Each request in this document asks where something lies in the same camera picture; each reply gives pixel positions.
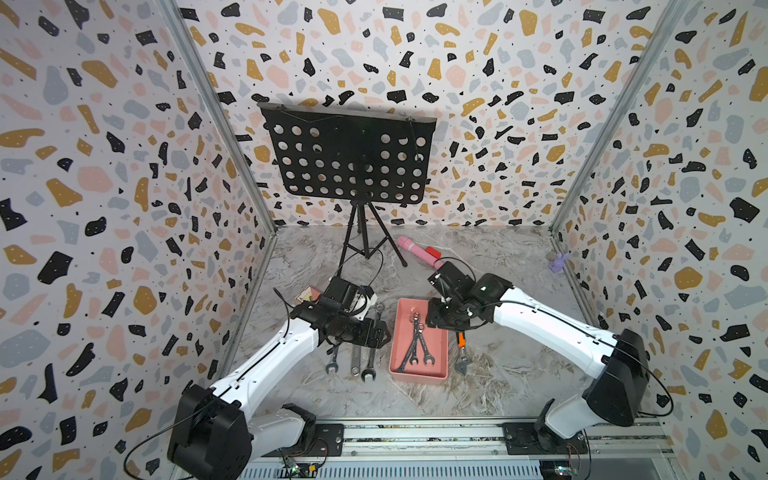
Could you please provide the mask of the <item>long silver combination wrench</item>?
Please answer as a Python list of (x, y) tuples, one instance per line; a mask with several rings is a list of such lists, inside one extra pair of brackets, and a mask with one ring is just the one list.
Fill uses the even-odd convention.
[(361, 354), (362, 347), (353, 345), (351, 348), (350, 374), (358, 377), (361, 374)]

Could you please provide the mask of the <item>medium silver combination wrench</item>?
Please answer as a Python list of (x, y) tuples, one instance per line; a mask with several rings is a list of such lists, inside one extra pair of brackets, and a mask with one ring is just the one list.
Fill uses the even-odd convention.
[(339, 365), (337, 362), (337, 357), (339, 353), (339, 348), (340, 348), (340, 344), (335, 344), (330, 349), (327, 350), (327, 354), (329, 355), (330, 360), (325, 367), (325, 371), (328, 375), (338, 372)]

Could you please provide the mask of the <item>orange handled adjustable wrench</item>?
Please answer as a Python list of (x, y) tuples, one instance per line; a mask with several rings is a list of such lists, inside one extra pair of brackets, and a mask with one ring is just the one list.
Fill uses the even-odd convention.
[(466, 375), (468, 367), (472, 364), (472, 360), (467, 353), (467, 342), (465, 333), (462, 331), (456, 332), (457, 351), (458, 358), (455, 362), (454, 368), (460, 375)]

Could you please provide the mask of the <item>large silver combination wrench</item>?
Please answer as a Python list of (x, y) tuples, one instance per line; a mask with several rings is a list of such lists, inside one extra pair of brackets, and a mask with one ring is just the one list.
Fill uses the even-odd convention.
[(376, 371), (375, 371), (374, 364), (375, 364), (377, 346), (379, 342), (378, 322), (381, 320), (383, 311), (384, 311), (384, 305), (382, 303), (377, 304), (375, 307), (375, 318), (371, 322), (371, 327), (373, 328), (373, 330), (370, 336), (371, 344), (369, 345), (368, 360), (367, 360), (365, 369), (361, 373), (361, 378), (364, 382), (373, 382), (376, 380)]

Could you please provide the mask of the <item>smallest silver combination wrench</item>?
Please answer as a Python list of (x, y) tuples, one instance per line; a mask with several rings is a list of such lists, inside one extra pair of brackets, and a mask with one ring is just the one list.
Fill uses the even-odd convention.
[(421, 328), (417, 324), (415, 324), (411, 343), (408, 347), (408, 350), (406, 351), (406, 354), (403, 360), (401, 361), (401, 364), (396, 369), (397, 373), (404, 373), (408, 365), (413, 365), (418, 363), (417, 348), (420, 343), (420, 335), (421, 335)]

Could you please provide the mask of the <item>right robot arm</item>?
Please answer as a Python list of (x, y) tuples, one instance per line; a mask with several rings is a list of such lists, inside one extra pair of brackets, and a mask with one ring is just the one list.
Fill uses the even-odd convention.
[(581, 394), (549, 400), (533, 423), (532, 439), (552, 451), (600, 423), (630, 427), (641, 410), (651, 371), (642, 338), (619, 334), (571, 318), (537, 301), (512, 282), (491, 273), (478, 279), (443, 263), (429, 278), (439, 293), (428, 303), (427, 325), (466, 333), (471, 321), (494, 323), (522, 333), (579, 367), (591, 378)]

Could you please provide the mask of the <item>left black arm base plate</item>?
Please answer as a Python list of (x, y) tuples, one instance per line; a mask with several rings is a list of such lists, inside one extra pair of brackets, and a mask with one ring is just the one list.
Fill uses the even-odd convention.
[(344, 438), (343, 423), (317, 423), (305, 426), (299, 440), (282, 451), (288, 456), (340, 457)]

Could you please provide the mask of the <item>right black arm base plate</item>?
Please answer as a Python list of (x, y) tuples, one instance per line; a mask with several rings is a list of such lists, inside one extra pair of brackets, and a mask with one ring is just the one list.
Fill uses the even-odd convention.
[(567, 455), (587, 454), (582, 434), (561, 439), (543, 428), (539, 432), (531, 421), (505, 422), (501, 425), (502, 439), (508, 455)]

